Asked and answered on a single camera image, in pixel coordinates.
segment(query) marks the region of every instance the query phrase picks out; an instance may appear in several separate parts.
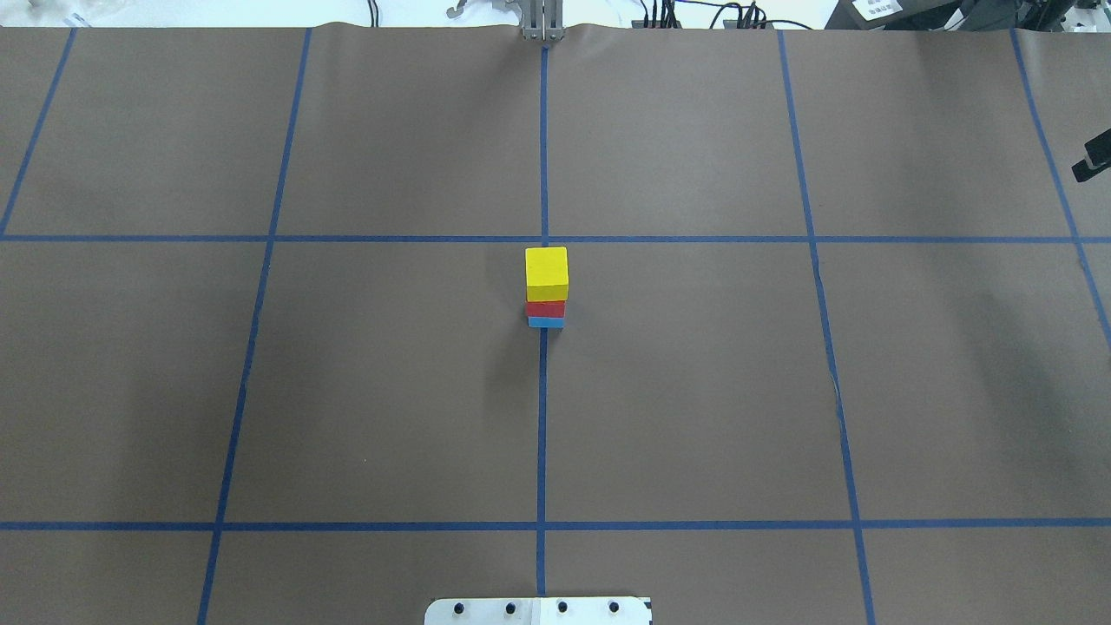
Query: black clip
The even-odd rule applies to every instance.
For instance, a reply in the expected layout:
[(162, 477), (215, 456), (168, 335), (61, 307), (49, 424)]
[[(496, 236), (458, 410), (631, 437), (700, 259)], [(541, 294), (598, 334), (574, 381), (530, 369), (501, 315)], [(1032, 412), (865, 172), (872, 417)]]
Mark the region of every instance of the black clip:
[(1111, 129), (1084, 143), (1088, 157), (1072, 165), (1077, 182), (1087, 182), (1104, 169), (1111, 168)]

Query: red block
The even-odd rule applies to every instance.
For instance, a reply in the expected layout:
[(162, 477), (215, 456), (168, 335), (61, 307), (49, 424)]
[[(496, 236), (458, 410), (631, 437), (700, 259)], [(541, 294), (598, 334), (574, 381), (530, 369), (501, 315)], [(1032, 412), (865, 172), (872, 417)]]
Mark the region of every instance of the red block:
[(563, 317), (567, 311), (565, 301), (526, 301), (526, 317)]

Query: gray table surface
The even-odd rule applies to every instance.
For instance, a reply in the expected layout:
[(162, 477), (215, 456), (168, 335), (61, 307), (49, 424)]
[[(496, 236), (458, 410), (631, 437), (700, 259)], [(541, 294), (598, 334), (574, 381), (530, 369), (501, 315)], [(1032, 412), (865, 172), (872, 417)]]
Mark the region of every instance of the gray table surface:
[(1108, 54), (0, 30), (0, 622), (1111, 621)]

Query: white label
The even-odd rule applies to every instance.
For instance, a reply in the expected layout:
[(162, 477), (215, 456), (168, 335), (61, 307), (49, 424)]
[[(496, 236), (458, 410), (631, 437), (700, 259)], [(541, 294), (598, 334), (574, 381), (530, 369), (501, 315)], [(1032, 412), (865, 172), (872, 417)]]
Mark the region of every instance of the white label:
[(893, 16), (902, 10), (895, 0), (852, 0), (852, 6), (868, 21)]

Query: horizontal blue line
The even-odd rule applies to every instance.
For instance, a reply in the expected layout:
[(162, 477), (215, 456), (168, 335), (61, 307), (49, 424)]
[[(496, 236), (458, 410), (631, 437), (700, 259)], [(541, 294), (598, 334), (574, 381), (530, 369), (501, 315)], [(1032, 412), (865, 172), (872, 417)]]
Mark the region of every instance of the horizontal blue line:
[(550, 521), (549, 532), (852, 530), (851, 521)]
[(224, 523), (224, 532), (534, 532), (532, 521), (397, 523)]
[[(22, 242), (267, 242), (267, 234), (2, 234), (0, 241)], [(804, 243), (804, 235), (551, 235), (560, 243)], [(821, 243), (1072, 243), (1071, 236), (911, 236), (842, 235), (815, 236)], [(1084, 243), (1111, 243), (1111, 236), (1082, 236)], [(412, 243), (540, 243), (531, 234), (276, 234), (278, 242), (412, 242)]]
[[(212, 523), (114, 521), (4, 521), (0, 532), (211, 532)], [(240, 522), (224, 532), (534, 532), (532, 521), (474, 522)], [(550, 521), (547, 532), (682, 532), (752, 530), (853, 530), (849, 520), (815, 521)], [(878, 518), (861, 520), (863, 530), (959, 530), (964, 527), (1111, 527), (1111, 517)]]
[(958, 530), (961, 527), (1111, 527), (1111, 517), (887, 518), (861, 521), (864, 530)]
[(0, 521), (0, 532), (212, 532), (211, 523)]

